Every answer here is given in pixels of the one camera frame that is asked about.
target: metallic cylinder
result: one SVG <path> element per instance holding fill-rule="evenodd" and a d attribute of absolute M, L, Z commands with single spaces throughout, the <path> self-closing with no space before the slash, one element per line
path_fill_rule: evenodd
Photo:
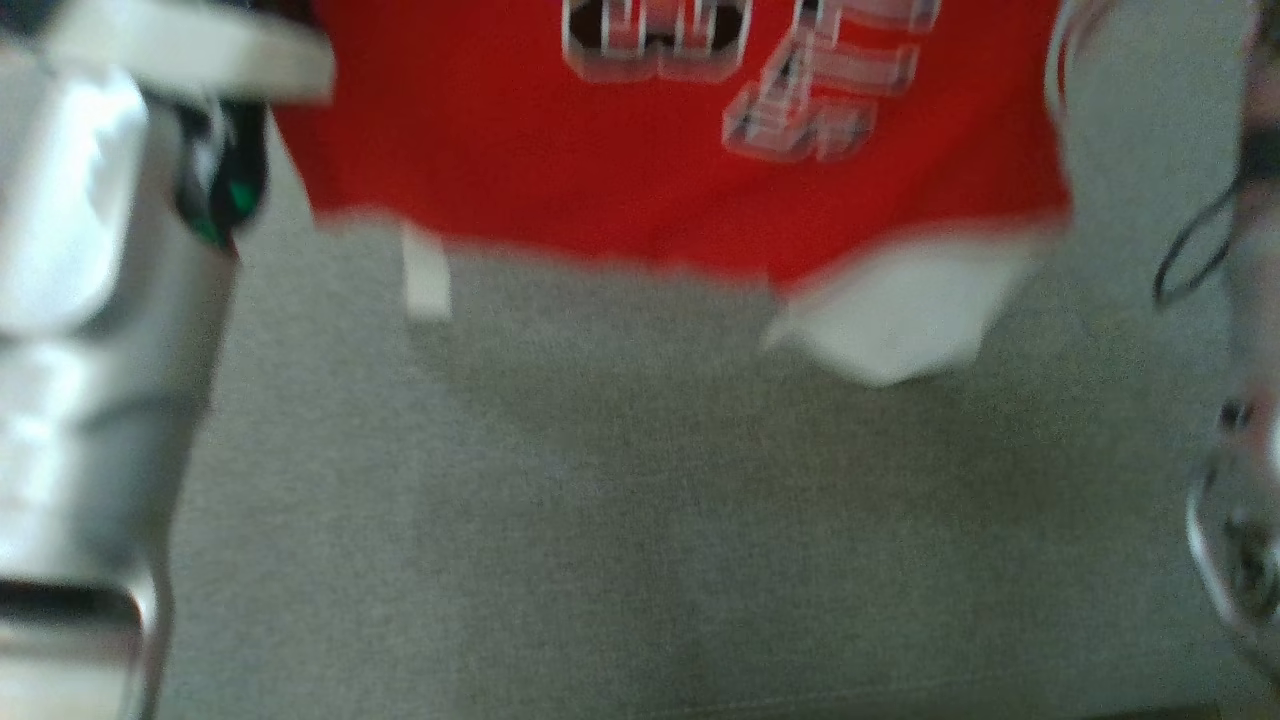
<path fill-rule="evenodd" d="M 234 260 L 174 208 L 172 110 L 32 70 L 0 186 L 0 717 L 154 711 L 168 536 Z"/>

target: gray fabric surface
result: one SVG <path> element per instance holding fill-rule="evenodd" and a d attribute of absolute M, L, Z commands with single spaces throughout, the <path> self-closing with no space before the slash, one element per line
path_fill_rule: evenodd
<path fill-rule="evenodd" d="M 1183 539 L 1216 288 L 1147 283 L 1230 172 L 1234 4 L 1138 0 L 1076 79 L 1078 237 L 969 372 L 759 354 L 763 292 L 243 245 L 174 543 L 164 720 L 1082 717 L 1249 697 Z"/>

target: gray couch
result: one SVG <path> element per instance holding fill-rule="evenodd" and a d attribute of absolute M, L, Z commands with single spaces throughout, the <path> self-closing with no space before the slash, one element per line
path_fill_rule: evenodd
<path fill-rule="evenodd" d="M 1216 287 L 1147 300 L 1231 169 L 1242 13 L 1135 0 L 1074 77 L 1079 232 L 970 370 L 760 354 L 763 291 L 319 233 L 278 154 L 177 528 L 165 720 L 1084 717 L 1257 697 L 1183 497 Z"/>

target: red fabric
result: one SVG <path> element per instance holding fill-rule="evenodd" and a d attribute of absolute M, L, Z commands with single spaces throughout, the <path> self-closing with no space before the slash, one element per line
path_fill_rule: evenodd
<path fill-rule="evenodd" d="M 900 96 L 815 91 L 877 104 L 869 140 L 827 161 L 742 154 L 722 137 L 797 0 L 754 1 L 727 79 L 609 83 L 566 60 L 566 1 L 581 3 L 315 0 L 338 56 L 335 101 L 276 110 L 314 208 L 387 209 L 449 236 L 577 258 L 768 275 L 783 291 L 899 228 L 1069 208 L 1043 97 L 1059 0 L 946 0 L 928 33 L 846 12 L 841 44 L 915 45 L 919 64 Z M 654 17 L 678 15 L 658 12 L 672 4 L 652 3 Z"/>

